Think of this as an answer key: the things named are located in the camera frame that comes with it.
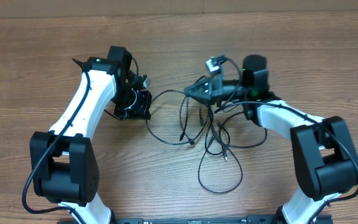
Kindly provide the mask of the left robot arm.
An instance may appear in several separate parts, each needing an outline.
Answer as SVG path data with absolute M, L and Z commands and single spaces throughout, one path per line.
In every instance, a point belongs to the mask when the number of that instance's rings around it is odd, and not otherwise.
M 32 172 L 23 192 L 23 207 L 41 214 L 68 211 L 75 223 L 116 223 L 98 194 L 99 168 L 92 139 L 108 103 L 111 116 L 150 119 L 148 75 L 131 70 L 136 60 L 124 47 L 112 46 L 105 58 L 76 61 L 81 82 L 70 104 L 47 132 L 29 142 Z

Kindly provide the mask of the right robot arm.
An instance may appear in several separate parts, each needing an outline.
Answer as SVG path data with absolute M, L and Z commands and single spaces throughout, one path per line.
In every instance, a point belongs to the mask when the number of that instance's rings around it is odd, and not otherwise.
M 346 122 L 302 112 L 270 91 L 267 59 L 248 55 L 237 80 L 225 80 L 225 56 L 206 61 L 210 76 L 184 89 L 185 95 L 223 111 L 242 106 L 246 119 L 291 141 L 298 189 L 274 215 L 259 223 L 332 223 L 319 214 L 333 202 L 358 196 L 358 155 Z

